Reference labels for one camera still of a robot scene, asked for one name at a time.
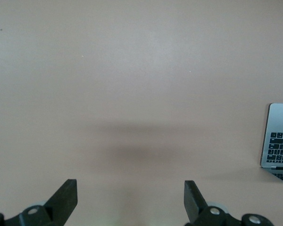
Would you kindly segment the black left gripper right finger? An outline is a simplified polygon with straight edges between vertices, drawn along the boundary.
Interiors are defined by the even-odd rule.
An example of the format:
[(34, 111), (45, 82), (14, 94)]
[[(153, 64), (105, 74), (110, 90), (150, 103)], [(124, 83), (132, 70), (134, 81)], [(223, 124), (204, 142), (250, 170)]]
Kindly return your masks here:
[(184, 182), (184, 207), (187, 226), (271, 226), (273, 223), (258, 214), (245, 214), (235, 219), (220, 207), (209, 206), (194, 181)]

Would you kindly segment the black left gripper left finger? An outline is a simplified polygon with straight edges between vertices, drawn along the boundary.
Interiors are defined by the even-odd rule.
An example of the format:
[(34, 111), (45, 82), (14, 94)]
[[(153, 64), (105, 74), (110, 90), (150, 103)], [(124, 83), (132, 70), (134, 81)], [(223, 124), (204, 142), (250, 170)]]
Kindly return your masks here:
[(68, 179), (43, 205), (33, 205), (0, 226), (63, 226), (77, 206), (77, 180)]

